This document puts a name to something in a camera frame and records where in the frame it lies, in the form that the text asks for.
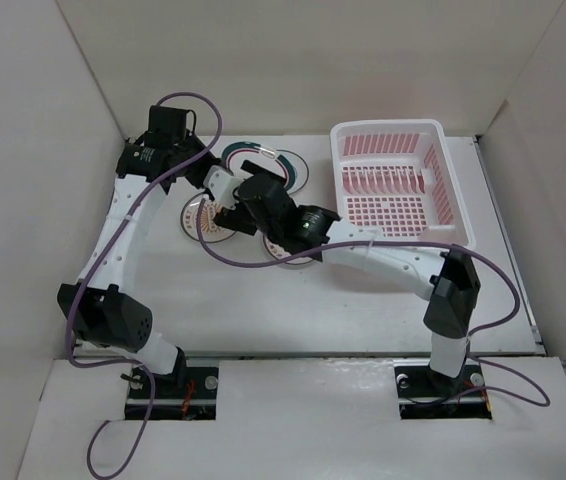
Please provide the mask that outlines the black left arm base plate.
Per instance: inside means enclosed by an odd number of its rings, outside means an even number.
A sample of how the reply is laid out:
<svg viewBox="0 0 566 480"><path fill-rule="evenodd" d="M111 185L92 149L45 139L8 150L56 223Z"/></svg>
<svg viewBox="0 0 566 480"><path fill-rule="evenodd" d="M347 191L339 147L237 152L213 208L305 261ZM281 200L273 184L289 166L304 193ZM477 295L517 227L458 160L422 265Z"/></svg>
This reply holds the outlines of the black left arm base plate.
<svg viewBox="0 0 566 480"><path fill-rule="evenodd" d="M128 383L124 406L126 420L142 420L150 399L150 381L139 368L120 378ZM216 419L219 368L194 366L187 369L185 382L178 386L155 377L156 392L149 419L152 421L211 421Z"/></svg>

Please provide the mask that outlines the green rimmed white plate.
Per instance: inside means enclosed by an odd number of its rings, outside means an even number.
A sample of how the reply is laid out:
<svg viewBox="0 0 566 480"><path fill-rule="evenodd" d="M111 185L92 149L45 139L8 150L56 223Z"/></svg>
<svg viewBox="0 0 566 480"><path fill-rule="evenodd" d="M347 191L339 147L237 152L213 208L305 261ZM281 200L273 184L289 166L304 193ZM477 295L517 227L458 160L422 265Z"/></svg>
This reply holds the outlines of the green rimmed white plate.
<svg viewBox="0 0 566 480"><path fill-rule="evenodd" d="M237 177L247 178L249 173L241 170L241 164L244 160L250 160L284 177L287 180L285 189L289 193L288 189L295 180L295 172L288 160L280 153L281 150L283 149L276 150L256 142L238 141L224 148L221 154L221 161L223 166Z"/></svg>

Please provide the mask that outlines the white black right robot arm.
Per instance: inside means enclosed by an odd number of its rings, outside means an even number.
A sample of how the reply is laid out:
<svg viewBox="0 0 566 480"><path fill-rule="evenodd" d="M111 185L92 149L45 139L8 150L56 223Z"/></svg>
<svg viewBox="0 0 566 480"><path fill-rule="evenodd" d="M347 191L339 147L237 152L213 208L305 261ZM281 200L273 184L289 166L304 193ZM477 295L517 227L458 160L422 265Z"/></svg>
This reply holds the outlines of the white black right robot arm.
<svg viewBox="0 0 566 480"><path fill-rule="evenodd" d="M356 226L336 212L298 205L281 178L255 165L239 179L214 166L205 189L221 205L217 225L248 235L261 233L289 258L310 258L353 268L426 301L424 324L431 333L425 381L436 393L457 387L467 358L469 324L480 281L471 256L458 246L433 242L384 243L380 234Z"/></svg>

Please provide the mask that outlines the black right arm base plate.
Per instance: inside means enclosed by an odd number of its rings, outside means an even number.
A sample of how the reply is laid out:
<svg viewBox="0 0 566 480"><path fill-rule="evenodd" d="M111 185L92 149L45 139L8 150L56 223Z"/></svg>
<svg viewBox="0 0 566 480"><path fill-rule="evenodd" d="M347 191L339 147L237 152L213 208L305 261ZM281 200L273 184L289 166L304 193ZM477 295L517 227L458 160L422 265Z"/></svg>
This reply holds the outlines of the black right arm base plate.
<svg viewBox="0 0 566 480"><path fill-rule="evenodd" d="M491 420L484 376L477 364L466 364L450 378L427 365L394 368L398 410L402 420Z"/></svg>

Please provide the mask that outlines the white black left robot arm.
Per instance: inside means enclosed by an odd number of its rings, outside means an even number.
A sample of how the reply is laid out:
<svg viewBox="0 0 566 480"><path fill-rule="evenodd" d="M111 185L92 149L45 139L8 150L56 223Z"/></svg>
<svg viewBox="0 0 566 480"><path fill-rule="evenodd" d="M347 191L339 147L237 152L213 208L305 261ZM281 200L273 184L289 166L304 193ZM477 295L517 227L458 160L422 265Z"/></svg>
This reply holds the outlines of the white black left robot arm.
<svg viewBox="0 0 566 480"><path fill-rule="evenodd" d="M92 256L77 280L57 293L73 338L145 366L167 397L186 387L184 352L154 330L151 310L131 292L144 241L172 184L184 177L201 189L208 170L220 163L196 136L196 121L192 110L150 107L147 130L125 142L118 159Z"/></svg>

